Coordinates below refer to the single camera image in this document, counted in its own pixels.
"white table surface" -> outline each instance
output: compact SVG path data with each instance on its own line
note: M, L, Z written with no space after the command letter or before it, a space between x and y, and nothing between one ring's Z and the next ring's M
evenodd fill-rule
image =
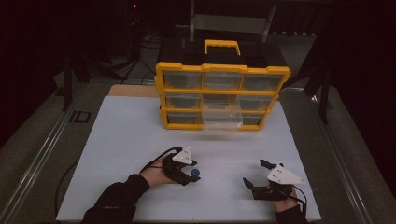
M159 98L107 96L64 197L57 220L82 220L103 190L138 173L170 147L191 147L202 178L183 187L171 184L150 189L140 199L134 221L213 222L273 221L270 202L254 201L242 177L267 186L269 170L260 159L283 163L304 178L299 185L308 200L306 217L320 219L304 167L282 106L277 102L258 132L209 134L165 130ZM190 175L191 168L183 168Z

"black sleeve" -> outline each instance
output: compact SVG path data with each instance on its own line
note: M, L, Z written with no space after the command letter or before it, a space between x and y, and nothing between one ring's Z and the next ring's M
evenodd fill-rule
M130 175L125 183L110 185L95 206L85 212L81 224L130 224L136 204L147 190L149 183L141 175Z
M278 224L307 224L303 212L300 210L300 205L296 205L283 212L275 213Z

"dark background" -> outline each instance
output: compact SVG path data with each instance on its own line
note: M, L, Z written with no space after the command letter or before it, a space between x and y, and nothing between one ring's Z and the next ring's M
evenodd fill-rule
M135 2L139 6L135 13L140 13L142 20L141 35L150 31L174 35L175 24L189 24L189 1ZM196 2L197 13L264 17L269 10L264 1ZM332 65L332 85L339 90L395 195L396 178L392 172L396 170L396 118L392 109L396 104L396 6L386 1L359 1L352 5L330 2L279 3L271 32L318 35L304 67L317 65L318 59ZM1 3L0 146L55 93L53 77L63 71L65 46L78 46L97 61L109 60L110 54L125 55L122 49L129 37L117 35L123 41L112 37L128 32L125 14L120 13L123 4L124 1L105 0ZM120 29L110 32L114 22L120 24Z

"small blue object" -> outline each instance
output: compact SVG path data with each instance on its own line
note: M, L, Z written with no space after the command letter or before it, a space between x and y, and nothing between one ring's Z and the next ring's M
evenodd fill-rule
M200 174L200 172L199 172L198 169L193 169L193 170L191 170L191 175L192 175L192 176L198 176L199 174Z

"hand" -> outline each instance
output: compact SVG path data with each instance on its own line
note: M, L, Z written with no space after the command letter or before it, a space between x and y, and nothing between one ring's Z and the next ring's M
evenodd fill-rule
M290 196L297 198L297 193L295 188L291 188L291 194ZM275 208L275 210L279 213L279 212L283 212L285 210L288 210L294 206L297 205L297 201L295 201L294 199L288 198L284 201L272 201L272 204Z
M168 178L163 172L163 158L155 161L151 166L140 173L147 181L151 188L159 186L161 184L174 184L176 183L172 179Z

